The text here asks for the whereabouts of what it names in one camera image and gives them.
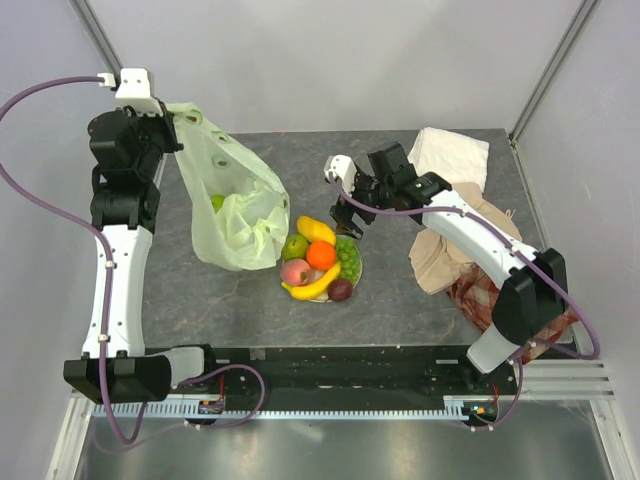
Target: brown cloth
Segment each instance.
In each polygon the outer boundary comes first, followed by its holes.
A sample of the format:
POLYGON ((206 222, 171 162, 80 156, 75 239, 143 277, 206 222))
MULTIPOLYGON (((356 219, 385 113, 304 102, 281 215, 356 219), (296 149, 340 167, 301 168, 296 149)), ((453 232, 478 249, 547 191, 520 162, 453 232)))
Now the brown cloth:
MULTIPOLYGON (((481 215, 513 238, 522 240, 509 212, 503 213, 485 201, 478 185, 459 183, 453 185, 453 188, 481 215)), ((438 233, 427 229, 416 237, 409 258, 418 285, 425 292, 431 295, 447 289, 447 295, 467 320, 481 332, 489 328, 492 324, 491 313, 500 290, 458 247, 438 233)), ((573 309, 569 309, 536 337, 555 342, 569 325, 577 321, 577 315, 573 309)), ((524 352, 522 360, 527 363, 547 349, 547 346, 538 343, 535 348, 529 348, 524 352)))
MULTIPOLYGON (((487 220, 513 238, 522 240, 511 217, 482 198, 482 192, 477 184, 457 183, 453 188, 465 202, 487 220)), ((418 234, 409 252, 409 258, 418 285, 429 295, 451 286, 474 265, 473 260, 453 242, 430 229, 425 229, 418 234)))

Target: light green plastic bag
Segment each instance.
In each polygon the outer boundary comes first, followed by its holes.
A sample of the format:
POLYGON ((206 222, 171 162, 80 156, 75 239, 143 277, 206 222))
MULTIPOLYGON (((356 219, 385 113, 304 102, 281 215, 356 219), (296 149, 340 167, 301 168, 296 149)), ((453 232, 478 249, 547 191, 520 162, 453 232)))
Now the light green plastic bag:
POLYGON ((209 122, 192 103, 168 105, 175 154, 193 211, 191 238, 200 260, 227 270, 273 267, 289 231, 289 195, 255 153, 209 122), (216 213, 212 195, 224 195, 216 213))

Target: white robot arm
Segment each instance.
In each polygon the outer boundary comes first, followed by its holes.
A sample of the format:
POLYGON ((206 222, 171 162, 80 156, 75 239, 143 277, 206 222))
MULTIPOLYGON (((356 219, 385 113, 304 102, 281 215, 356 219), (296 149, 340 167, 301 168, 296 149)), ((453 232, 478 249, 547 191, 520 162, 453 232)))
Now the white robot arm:
POLYGON ((397 143, 370 153, 369 160, 374 177, 364 173, 350 157, 344 155, 330 157, 325 165, 327 181, 340 179, 347 196, 362 206, 359 208, 344 198, 338 199, 331 215, 339 228, 355 238, 361 237, 362 230, 353 223, 352 217, 355 213, 370 224, 376 213, 367 207, 382 210, 453 207, 463 214, 425 212, 411 215, 411 218, 455 243, 501 289, 493 311, 493 324, 467 351, 472 376, 492 372, 566 310, 566 304, 533 275, 512 250, 517 249, 566 289, 564 259, 559 253, 552 249, 540 253, 491 224, 512 244, 511 249, 505 247, 494 233, 468 215, 482 217, 449 183, 432 172, 418 177, 397 143))
MULTIPOLYGON (((171 114, 153 95, 153 78, 141 68, 126 68, 120 82, 100 75, 102 86, 117 89, 119 109, 89 124, 90 148, 98 160, 93 172, 92 225, 112 248, 113 290, 107 333, 107 359, 114 403, 163 400, 172 386, 201 375, 210 352, 205 347, 172 348, 147 355, 142 337, 144 269, 155 231, 158 184, 166 155, 181 148, 171 114)), ((65 362, 64 377, 74 388, 100 402, 100 355, 105 290, 103 247, 97 246, 93 313, 81 358, 65 362)))

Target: plaid fabric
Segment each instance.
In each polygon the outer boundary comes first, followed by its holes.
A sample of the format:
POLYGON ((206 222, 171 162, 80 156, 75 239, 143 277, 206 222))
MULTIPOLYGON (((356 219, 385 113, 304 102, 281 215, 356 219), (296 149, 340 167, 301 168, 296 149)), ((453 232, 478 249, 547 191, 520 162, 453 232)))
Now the plaid fabric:
MULTIPOLYGON (((462 275, 447 289, 447 295, 449 295, 453 304, 481 332, 484 332, 491 325, 491 312, 499 293, 498 287, 476 264, 473 265, 469 273, 462 275)), ((572 308, 569 308, 564 315, 556 318, 536 337, 555 342, 569 325, 577 321, 578 316, 572 308)), ((529 347, 522 356, 523 362, 530 362, 548 348, 540 343, 535 348, 529 347)))

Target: white wall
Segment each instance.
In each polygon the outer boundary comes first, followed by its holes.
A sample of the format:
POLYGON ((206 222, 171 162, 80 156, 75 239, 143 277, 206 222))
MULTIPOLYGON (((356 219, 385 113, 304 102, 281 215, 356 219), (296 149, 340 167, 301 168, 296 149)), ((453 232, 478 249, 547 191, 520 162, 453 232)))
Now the white wall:
MULTIPOLYGON (((0 65, 0 103, 38 82, 105 70, 66 0, 0 2, 0 65)), ((0 161, 88 219, 95 160, 86 126, 113 104, 97 84, 31 97, 0 124, 0 161)), ((91 315, 95 247, 1 180, 0 205, 0 477, 40 479, 70 392, 62 364, 77 358, 91 315)))
POLYGON ((640 446, 640 4, 601 2, 519 144, 640 446))
POLYGON ((510 128, 579 0, 91 0, 121 60, 230 132, 510 128))

